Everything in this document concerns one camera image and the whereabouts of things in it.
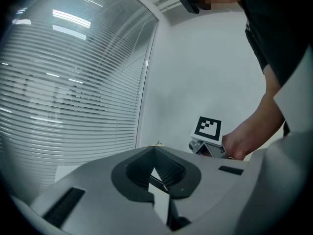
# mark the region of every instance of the window blinds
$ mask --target window blinds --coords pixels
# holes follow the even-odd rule
[[[0,56],[1,169],[14,160],[36,195],[58,165],[134,148],[156,18],[136,0],[37,0],[12,23]]]

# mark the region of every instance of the white wall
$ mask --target white wall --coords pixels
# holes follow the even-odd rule
[[[227,12],[177,24],[166,39],[159,29],[157,37],[168,53],[152,52],[138,147],[160,140],[189,151],[199,115],[221,119],[227,134],[254,112],[265,79],[246,39],[245,23],[244,13]]]

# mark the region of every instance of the black and white square marker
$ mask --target black and white square marker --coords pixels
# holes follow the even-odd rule
[[[222,121],[207,118],[199,117],[196,127],[191,133],[191,137],[214,144],[222,144]]]

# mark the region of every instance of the black rectangular slot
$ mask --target black rectangular slot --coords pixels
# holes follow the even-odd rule
[[[243,173],[244,170],[242,169],[237,169],[237,168],[233,168],[233,167],[228,167],[228,166],[221,166],[219,168],[219,170],[222,170],[222,171],[226,171],[226,172],[229,172],[229,173],[232,173],[232,174],[236,174],[236,175],[241,175]]]
[[[44,219],[51,225],[60,228],[84,193],[85,191],[81,189],[69,189],[51,210],[44,215]]]

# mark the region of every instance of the dark t-shirt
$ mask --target dark t-shirt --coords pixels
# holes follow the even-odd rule
[[[256,43],[256,41],[255,41],[251,31],[250,31],[249,21],[247,21],[247,23],[246,23],[246,38],[248,39],[248,41],[251,45],[251,48],[253,49],[253,52],[254,52],[255,56],[257,57],[259,64],[260,64],[260,67],[263,71],[265,66],[268,65],[268,61],[266,60],[265,56],[261,52],[258,44]],[[286,122],[285,122],[283,128],[284,128],[284,137],[285,137],[290,132],[289,127],[288,127]]]
[[[249,21],[249,31],[246,31],[246,35],[261,68],[268,63],[281,86],[292,75],[312,42],[310,1],[239,2]]]

